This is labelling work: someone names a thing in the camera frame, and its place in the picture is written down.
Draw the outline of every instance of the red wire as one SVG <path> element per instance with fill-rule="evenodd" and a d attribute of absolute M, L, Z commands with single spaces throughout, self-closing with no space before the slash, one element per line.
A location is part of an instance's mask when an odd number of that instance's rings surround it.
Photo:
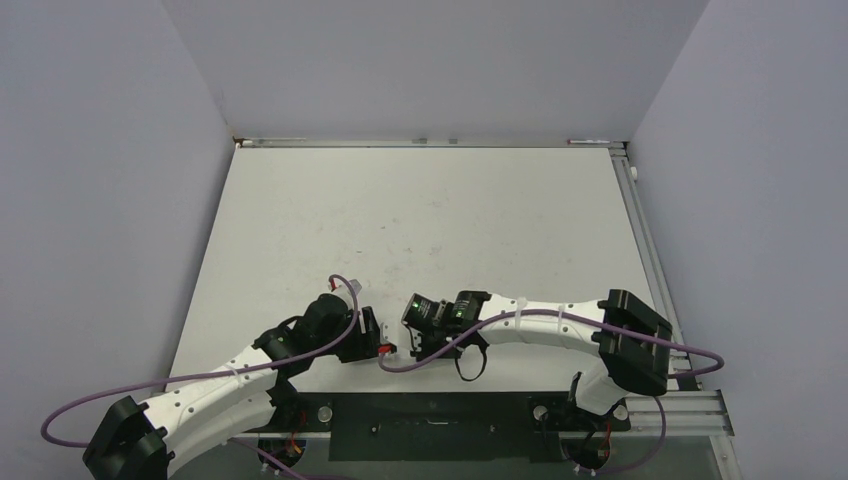
<path fill-rule="evenodd" d="M 295 445 L 295 443 L 294 443 L 294 436 L 297 435 L 297 432 L 304 425 L 306 425 L 306 411 L 302 410 L 300 412 L 300 426 L 295 428 L 294 431 L 292 432 L 291 436 L 289 436 L 289 445 L 291 445 L 292 450 L 295 450 L 295 448 L 297 447 L 297 445 Z"/>
<path fill-rule="evenodd" d="M 601 442 L 601 445 L 598 447 L 598 450 L 600 450 L 601 448 L 603 448 L 604 445 L 609 443 L 611 435 L 612 435 L 612 422 L 607 422 L 607 436 L 604 438 L 604 441 Z"/>

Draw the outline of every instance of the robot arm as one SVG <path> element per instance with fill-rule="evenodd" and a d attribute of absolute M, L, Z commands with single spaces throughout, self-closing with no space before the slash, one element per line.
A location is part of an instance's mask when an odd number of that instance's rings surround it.
<path fill-rule="evenodd" d="M 358 290 L 358 282 L 351 283 Z M 273 369 L 244 370 L 327 345 L 350 325 L 353 307 L 344 287 L 323 294 L 303 316 L 267 330 L 213 370 L 228 375 L 181 384 L 140 404 L 131 397 L 117 401 L 100 423 L 83 461 L 98 480 L 165 479 L 235 434 L 265 426 L 272 417 L 287 418 L 287 412 L 293 417 L 297 392 L 289 379 L 308 370 L 314 357 Z M 366 307 L 359 325 L 324 354 L 337 355 L 343 363 L 374 358 L 379 335 L 376 319 Z"/>
<path fill-rule="evenodd" d="M 642 344 L 562 315 L 533 313 L 542 310 L 579 315 L 664 340 L 671 338 L 671 325 L 625 290 L 610 290 L 606 300 L 585 303 L 528 302 L 479 291 L 460 292 L 450 303 L 433 302 L 416 294 L 402 323 L 420 333 L 420 341 L 414 342 L 413 348 L 416 358 L 421 360 L 479 322 L 515 312 L 512 318 L 479 328 L 459 346 L 477 345 L 486 349 L 489 345 L 518 342 L 575 349 L 597 357 L 588 371 L 578 373 L 569 392 L 578 409 L 597 416 L 609 415 L 628 393 L 665 394 L 667 348 Z M 446 355 L 461 354 L 460 350 L 452 350 Z"/>

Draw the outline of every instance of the gray wall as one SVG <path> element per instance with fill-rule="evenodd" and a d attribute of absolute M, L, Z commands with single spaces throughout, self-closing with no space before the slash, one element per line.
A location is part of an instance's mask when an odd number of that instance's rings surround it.
<path fill-rule="evenodd" d="M 712 0 L 631 144 L 749 479 L 845 478 L 848 3 Z"/>
<path fill-rule="evenodd" d="M 706 0 L 163 0 L 240 136 L 630 139 Z"/>
<path fill-rule="evenodd" d="M 0 151 L 0 476 L 90 478 L 41 420 L 166 372 L 232 141 L 157 0 L 13 0 Z M 106 405 L 54 432 L 87 439 Z"/>

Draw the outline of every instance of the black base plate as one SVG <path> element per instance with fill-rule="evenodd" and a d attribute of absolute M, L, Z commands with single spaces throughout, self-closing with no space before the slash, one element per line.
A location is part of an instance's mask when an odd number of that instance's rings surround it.
<path fill-rule="evenodd" d="M 487 461 L 527 458 L 561 461 L 556 432 L 587 432 L 577 418 L 551 415 L 546 424 L 533 418 L 536 405 L 558 410 L 567 392 L 479 393 L 302 393 L 309 412 L 301 432 L 330 429 L 331 461 Z M 319 406 L 333 409 L 330 423 L 317 421 Z M 629 422 L 613 420 L 613 430 Z M 264 432 L 289 431 L 273 422 Z"/>

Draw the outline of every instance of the white table surface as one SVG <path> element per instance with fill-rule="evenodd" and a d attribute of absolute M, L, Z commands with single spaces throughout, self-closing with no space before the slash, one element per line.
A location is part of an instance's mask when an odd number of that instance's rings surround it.
<path fill-rule="evenodd" d="M 581 302 L 621 288 L 652 304 L 606 149 L 244 148 L 233 158 L 172 375 L 209 371 L 303 313 L 330 273 L 360 280 L 361 304 L 402 346 L 400 315 L 415 292 Z M 409 362 L 402 353 L 393 362 Z M 591 361 L 560 348 L 498 345 L 486 373 L 467 383 L 449 360 L 389 374 L 374 361 L 324 357 L 292 383 L 307 392 L 567 390 Z M 461 363 L 473 376 L 479 354 Z"/>

